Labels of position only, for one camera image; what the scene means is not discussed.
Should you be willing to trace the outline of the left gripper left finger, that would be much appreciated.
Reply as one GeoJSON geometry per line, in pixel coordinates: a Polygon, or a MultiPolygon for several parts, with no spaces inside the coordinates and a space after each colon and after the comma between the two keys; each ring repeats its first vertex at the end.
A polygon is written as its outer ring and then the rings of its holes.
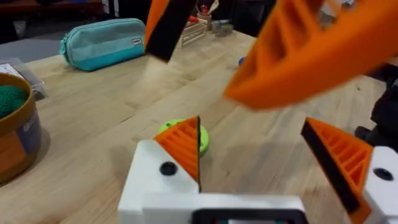
{"type": "Polygon", "coordinates": [[[194,116],[137,143],[118,203],[119,223],[145,223],[144,200],[156,193],[199,193],[201,119],[194,116]]]}

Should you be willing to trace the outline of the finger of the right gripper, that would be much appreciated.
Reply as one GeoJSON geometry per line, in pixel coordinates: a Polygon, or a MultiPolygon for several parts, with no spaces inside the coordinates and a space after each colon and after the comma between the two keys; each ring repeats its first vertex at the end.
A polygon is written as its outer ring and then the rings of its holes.
{"type": "Polygon", "coordinates": [[[196,0],[152,0],[146,23],[144,49],[168,62],[188,22],[196,0]]]}
{"type": "Polygon", "coordinates": [[[323,28],[322,1],[277,1],[242,65],[224,90],[254,109],[298,103],[368,72],[397,55],[397,0],[343,9],[323,28]]]}

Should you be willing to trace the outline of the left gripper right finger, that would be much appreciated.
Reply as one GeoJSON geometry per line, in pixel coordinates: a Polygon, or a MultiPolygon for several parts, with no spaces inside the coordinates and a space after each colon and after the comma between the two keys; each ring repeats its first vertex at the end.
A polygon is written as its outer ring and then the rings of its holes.
{"type": "Polygon", "coordinates": [[[301,135],[337,194],[346,221],[397,223],[397,152],[305,118],[301,135]]]}

